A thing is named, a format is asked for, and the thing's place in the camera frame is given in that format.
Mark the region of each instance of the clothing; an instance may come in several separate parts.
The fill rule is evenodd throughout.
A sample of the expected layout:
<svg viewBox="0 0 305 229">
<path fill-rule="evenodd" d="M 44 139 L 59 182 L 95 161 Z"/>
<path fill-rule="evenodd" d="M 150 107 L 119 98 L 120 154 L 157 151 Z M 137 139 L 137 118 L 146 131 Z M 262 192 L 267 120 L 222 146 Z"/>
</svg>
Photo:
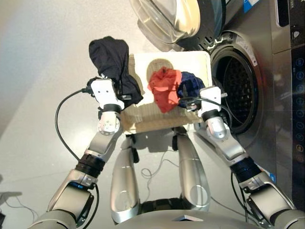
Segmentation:
<svg viewBox="0 0 305 229">
<path fill-rule="evenodd" d="M 204 83 L 192 73 L 182 72 L 181 83 L 178 87 L 177 94 L 179 98 L 198 97 L 200 90 L 205 88 Z M 186 108 L 185 101 L 179 103 L 180 107 Z"/>
<path fill-rule="evenodd" d="M 128 73 L 129 48 L 125 41 L 112 37 L 94 40 L 89 44 L 89 56 L 99 75 L 113 80 L 116 95 L 125 108 L 143 99 L 137 82 Z"/>
<path fill-rule="evenodd" d="M 174 109 L 178 104 L 177 89 L 181 82 L 181 71 L 162 67 L 153 72 L 148 89 L 153 93 L 155 102 L 162 113 Z"/>
</svg>

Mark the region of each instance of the laundry basket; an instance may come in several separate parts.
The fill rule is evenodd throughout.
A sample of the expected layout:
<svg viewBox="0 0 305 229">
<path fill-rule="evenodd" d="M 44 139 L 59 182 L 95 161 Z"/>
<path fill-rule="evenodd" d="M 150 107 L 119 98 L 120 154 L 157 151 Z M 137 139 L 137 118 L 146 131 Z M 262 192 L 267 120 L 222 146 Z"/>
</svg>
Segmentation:
<svg viewBox="0 0 305 229">
<path fill-rule="evenodd" d="M 197 112 L 175 107 L 162 113 L 154 102 L 153 94 L 148 90 L 148 82 L 154 71 L 161 67 L 193 73 L 202 79 L 206 87 L 212 86 L 210 56 L 204 51 L 192 52 L 156 52 L 131 54 L 129 56 L 129 73 L 137 81 L 143 99 L 121 113 L 125 134 L 135 134 L 160 130 L 201 122 Z"/>
</svg>

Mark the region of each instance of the sticker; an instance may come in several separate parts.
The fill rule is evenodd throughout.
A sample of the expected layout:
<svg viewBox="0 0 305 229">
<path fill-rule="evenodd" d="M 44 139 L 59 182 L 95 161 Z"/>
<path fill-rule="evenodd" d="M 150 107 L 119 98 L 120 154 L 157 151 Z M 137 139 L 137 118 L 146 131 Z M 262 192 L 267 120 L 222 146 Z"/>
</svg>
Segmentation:
<svg viewBox="0 0 305 229">
<path fill-rule="evenodd" d="M 253 64 L 253 66 L 255 67 L 257 65 L 257 61 L 256 58 L 254 56 L 254 53 L 252 51 L 252 49 L 246 44 L 246 42 L 243 40 L 243 38 L 241 38 L 240 36 L 237 36 L 236 38 L 236 44 L 238 44 L 239 46 L 241 46 L 246 53 L 248 54 L 248 56 L 251 59 L 251 62 Z"/>
<path fill-rule="evenodd" d="M 276 178 L 275 175 L 273 173 L 268 172 L 267 170 L 265 170 L 264 168 L 260 167 L 258 164 L 256 164 L 260 170 L 264 171 L 269 177 L 270 179 L 275 183 L 276 182 Z"/>
<path fill-rule="evenodd" d="M 244 13 L 247 13 L 259 0 L 244 0 Z"/>
</svg>

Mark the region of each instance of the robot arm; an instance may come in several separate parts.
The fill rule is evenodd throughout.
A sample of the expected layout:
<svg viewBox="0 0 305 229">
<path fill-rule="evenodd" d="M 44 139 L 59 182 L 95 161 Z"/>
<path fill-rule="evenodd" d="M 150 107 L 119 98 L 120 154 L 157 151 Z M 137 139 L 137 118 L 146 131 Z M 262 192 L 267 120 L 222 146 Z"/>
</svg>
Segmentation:
<svg viewBox="0 0 305 229">
<path fill-rule="evenodd" d="M 221 90 L 218 87 L 205 88 L 200 96 L 219 104 L 221 102 Z M 219 111 L 219 106 L 202 101 L 198 115 L 202 116 L 205 125 L 197 131 L 215 147 L 217 154 L 235 174 L 239 186 L 250 194 L 247 203 L 254 215 L 262 226 L 271 224 L 281 229 L 304 228 L 304 212 L 296 210 L 292 201 L 258 168 L 232 137 Z"/>
<path fill-rule="evenodd" d="M 95 80 L 91 88 L 103 110 L 98 132 L 89 147 L 51 199 L 47 212 L 30 229 L 74 229 L 81 226 L 93 203 L 90 193 L 123 132 L 120 112 L 124 103 L 116 98 L 110 79 Z"/>
</svg>

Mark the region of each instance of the floor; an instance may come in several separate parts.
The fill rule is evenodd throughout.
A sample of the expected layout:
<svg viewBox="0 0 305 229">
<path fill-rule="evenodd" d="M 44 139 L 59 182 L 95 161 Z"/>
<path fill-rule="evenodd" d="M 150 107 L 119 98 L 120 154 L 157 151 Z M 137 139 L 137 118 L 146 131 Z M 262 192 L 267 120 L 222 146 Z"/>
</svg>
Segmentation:
<svg viewBox="0 0 305 229">
<path fill-rule="evenodd" d="M 4 194 L 11 206 L 20 206 L 15 198 L 18 196 L 23 205 L 43 214 L 58 186 L 75 167 L 75 159 L 56 135 L 54 113 L 61 99 L 97 75 L 89 59 L 88 45 L 108 35 L 124 39 L 130 53 L 158 52 L 138 29 L 128 1 L 0 1 L 0 195 Z M 79 157 L 97 129 L 97 106 L 90 96 L 80 94 L 60 112 L 62 135 Z M 149 147 L 140 147 L 140 162 L 135 165 L 141 199 L 148 194 L 141 169 L 156 170 L 162 156 L 157 151 L 171 149 L 171 136 L 169 142 L 158 143 L 156 148 L 155 141 L 162 132 L 149 135 L 152 137 L 145 143 Z M 211 156 L 211 149 L 192 130 L 189 136 L 202 160 L 212 196 L 242 212 L 230 187 L 229 169 Z M 92 229 L 114 227 L 109 192 L 113 164 L 123 139 L 120 137 L 99 176 L 101 199 Z M 176 152 L 168 152 L 165 158 L 178 163 Z M 165 162 L 150 188 L 150 200 L 178 197 L 178 168 Z M 27 228 L 32 223 L 31 212 L 10 208 L 3 197 L 3 229 Z M 210 211 L 243 220 L 213 201 Z"/>
</svg>

